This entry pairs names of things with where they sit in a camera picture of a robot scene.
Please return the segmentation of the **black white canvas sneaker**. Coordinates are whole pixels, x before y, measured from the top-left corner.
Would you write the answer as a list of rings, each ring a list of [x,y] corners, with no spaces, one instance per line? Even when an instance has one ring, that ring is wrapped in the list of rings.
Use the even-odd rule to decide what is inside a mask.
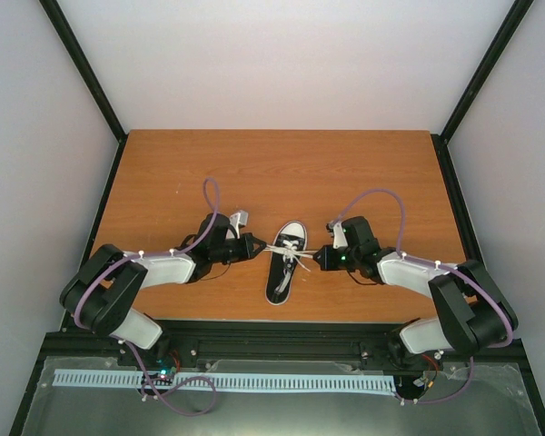
[[[282,305],[289,298],[292,278],[307,247],[307,232],[303,223],[291,221],[277,233],[266,251],[271,254],[269,275],[265,288],[267,301]]]

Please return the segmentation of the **white shoelace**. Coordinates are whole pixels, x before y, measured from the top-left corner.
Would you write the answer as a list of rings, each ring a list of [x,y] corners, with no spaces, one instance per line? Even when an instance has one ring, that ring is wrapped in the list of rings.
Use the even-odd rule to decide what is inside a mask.
[[[282,279],[273,289],[273,296],[278,296],[283,293],[292,278],[294,268],[293,263],[301,265],[302,268],[308,270],[308,268],[301,262],[301,258],[312,259],[312,251],[298,250],[298,244],[295,240],[287,240],[282,242],[282,246],[268,245],[266,250],[274,254],[279,254],[282,257]]]

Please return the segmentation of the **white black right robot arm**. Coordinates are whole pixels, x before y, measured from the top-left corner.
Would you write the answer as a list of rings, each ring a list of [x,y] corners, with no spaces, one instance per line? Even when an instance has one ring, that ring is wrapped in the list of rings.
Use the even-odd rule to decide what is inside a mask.
[[[353,217],[327,225],[332,243],[313,255],[323,271],[359,273],[376,285],[398,286],[432,299],[436,316],[394,330],[388,349],[394,365],[426,352],[471,357],[510,344],[519,320],[485,266],[475,260],[441,263],[380,247],[369,222]]]

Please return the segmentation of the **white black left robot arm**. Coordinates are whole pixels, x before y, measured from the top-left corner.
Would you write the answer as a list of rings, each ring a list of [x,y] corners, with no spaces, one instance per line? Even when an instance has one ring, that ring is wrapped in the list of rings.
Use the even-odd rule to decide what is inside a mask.
[[[60,303],[78,327],[129,342],[149,364],[161,365],[170,357],[171,344],[158,322],[134,308],[137,294],[164,284],[199,282],[216,263],[255,258],[267,243],[241,231],[247,220],[243,210],[229,217],[210,213],[197,233],[165,252],[124,252],[105,244],[64,287]]]

